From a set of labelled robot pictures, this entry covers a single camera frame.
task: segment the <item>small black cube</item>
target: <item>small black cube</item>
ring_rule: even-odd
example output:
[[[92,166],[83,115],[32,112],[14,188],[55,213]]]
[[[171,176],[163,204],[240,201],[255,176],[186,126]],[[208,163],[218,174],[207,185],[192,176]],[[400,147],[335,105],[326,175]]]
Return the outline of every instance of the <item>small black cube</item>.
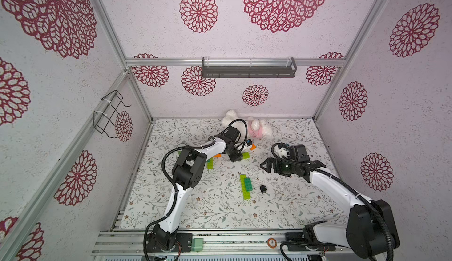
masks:
[[[260,186],[260,192],[266,193],[267,192],[267,188],[264,185],[261,185]]]

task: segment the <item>wire holder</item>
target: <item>wire holder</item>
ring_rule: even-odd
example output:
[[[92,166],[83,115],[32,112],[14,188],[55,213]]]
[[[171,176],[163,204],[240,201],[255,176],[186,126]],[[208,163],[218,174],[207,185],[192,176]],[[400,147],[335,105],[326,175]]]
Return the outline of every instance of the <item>wire holder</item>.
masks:
[[[117,98],[117,99],[119,99],[119,102],[118,102],[118,104],[116,105],[116,106],[114,106],[113,104],[112,104],[112,101],[115,99],[115,97]],[[124,97],[122,96],[122,94],[118,91],[118,90],[113,90],[112,92],[110,92],[109,94],[107,94],[107,95],[105,95],[101,100],[104,100],[104,101],[106,101],[106,102],[108,102],[109,103],[109,105],[105,108],[105,110],[104,111],[93,111],[93,127],[100,133],[100,134],[106,134],[109,138],[111,138],[111,139],[116,139],[117,137],[113,137],[113,136],[110,136],[107,132],[106,132],[106,128],[107,128],[107,126],[108,126],[108,124],[109,123],[111,123],[112,125],[113,125],[113,127],[116,127],[115,126],[115,124],[111,121],[111,118],[114,116],[114,114],[116,113],[116,114],[118,114],[119,115],[119,112],[118,112],[118,110],[117,110],[117,108],[119,107],[119,105],[123,105],[124,107],[130,107],[130,106],[132,106],[132,105],[125,105],[124,104],[124,102],[122,102],[122,100],[124,99]],[[113,108],[113,112],[111,113],[111,115],[110,116],[108,116],[108,114],[106,114],[105,113],[105,111],[108,109],[108,107],[112,107]],[[101,117],[97,120],[97,122],[96,122],[96,114],[97,113],[100,113],[101,114]],[[104,127],[101,127],[101,126],[99,126],[98,124],[99,124],[99,122],[103,119],[103,118],[106,118],[107,119],[107,123],[105,124],[105,126]]]

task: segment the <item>green terminal block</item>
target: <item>green terminal block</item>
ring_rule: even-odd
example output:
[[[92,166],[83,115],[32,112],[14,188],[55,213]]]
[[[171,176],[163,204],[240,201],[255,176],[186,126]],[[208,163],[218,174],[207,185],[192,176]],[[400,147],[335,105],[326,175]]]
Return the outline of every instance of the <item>green terminal block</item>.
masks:
[[[213,169],[213,158],[207,160],[207,169]]]
[[[246,191],[245,179],[246,179],[246,175],[240,175],[240,183],[242,184],[243,199],[248,200],[248,199],[251,199],[251,195],[250,195],[249,191]]]
[[[200,252],[200,251],[202,251],[203,246],[204,246],[204,239],[194,238],[192,240],[192,251]]]
[[[252,191],[253,190],[253,186],[251,185],[251,179],[250,178],[245,178],[245,188],[246,191]]]

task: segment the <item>wall-mounted rack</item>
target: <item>wall-mounted rack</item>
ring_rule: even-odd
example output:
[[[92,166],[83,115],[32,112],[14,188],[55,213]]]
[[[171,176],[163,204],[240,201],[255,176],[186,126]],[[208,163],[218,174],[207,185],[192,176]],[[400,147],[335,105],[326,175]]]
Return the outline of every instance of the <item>wall-mounted rack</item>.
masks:
[[[202,58],[202,77],[295,77],[297,64],[293,57],[288,58],[284,66],[257,66],[250,60],[243,66],[210,66]]]
[[[115,99],[115,97],[117,99],[119,99],[119,102],[116,106],[114,106],[112,104],[113,100]],[[113,90],[112,92],[110,92],[109,94],[105,95],[101,100],[107,101],[109,103],[108,107],[112,107],[113,108],[113,112],[111,113],[110,116],[108,116],[108,114],[105,113],[105,111],[107,109],[105,109],[105,111],[93,111],[93,127],[100,133],[100,134],[106,134],[109,138],[111,139],[116,139],[117,137],[113,137],[110,136],[107,132],[106,132],[106,128],[109,125],[109,123],[111,123],[113,125],[113,127],[116,127],[115,124],[111,121],[111,118],[113,117],[113,115],[115,113],[117,113],[119,115],[119,112],[117,111],[117,108],[119,107],[120,104],[122,104],[124,107],[130,107],[132,105],[125,105],[124,102],[122,102],[122,100],[124,99],[124,97],[122,96],[122,94],[117,91],[117,90]],[[96,118],[96,113],[100,113],[101,117],[98,119],[97,122],[94,121],[94,119]],[[106,118],[107,119],[107,123],[105,124],[104,127],[101,127],[98,125],[98,123],[103,119]]]

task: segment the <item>metal base plate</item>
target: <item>metal base plate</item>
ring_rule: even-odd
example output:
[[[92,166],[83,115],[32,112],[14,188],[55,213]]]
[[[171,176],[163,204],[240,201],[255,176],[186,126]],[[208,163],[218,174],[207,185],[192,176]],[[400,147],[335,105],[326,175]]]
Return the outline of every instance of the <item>metal base plate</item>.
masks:
[[[151,238],[149,240],[149,244],[147,245],[147,252],[149,253],[161,253],[162,250],[155,244],[156,240],[153,238],[153,235],[150,235]],[[192,233],[177,233],[176,234],[176,242],[180,242],[182,245],[182,252],[190,252],[192,250]],[[169,252],[178,252],[179,247],[176,244],[172,250]]]

